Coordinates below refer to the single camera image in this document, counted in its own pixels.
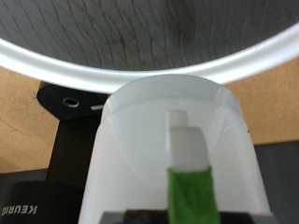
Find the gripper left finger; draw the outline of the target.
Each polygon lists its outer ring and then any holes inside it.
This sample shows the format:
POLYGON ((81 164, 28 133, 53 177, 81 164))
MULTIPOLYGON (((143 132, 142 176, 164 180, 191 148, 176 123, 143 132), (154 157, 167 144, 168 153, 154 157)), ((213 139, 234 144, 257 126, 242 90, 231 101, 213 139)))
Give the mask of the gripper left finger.
POLYGON ((165 210, 105 212, 100 224, 168 224, 168 215, 165 210))

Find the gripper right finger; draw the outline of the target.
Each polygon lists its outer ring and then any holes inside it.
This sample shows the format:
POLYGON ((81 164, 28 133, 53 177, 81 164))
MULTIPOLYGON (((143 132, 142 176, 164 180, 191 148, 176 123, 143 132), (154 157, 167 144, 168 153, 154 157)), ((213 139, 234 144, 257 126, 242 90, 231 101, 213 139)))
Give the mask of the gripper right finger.
POLYGON ((221 212, 221 224, 275 224, 273 215, 221 212))

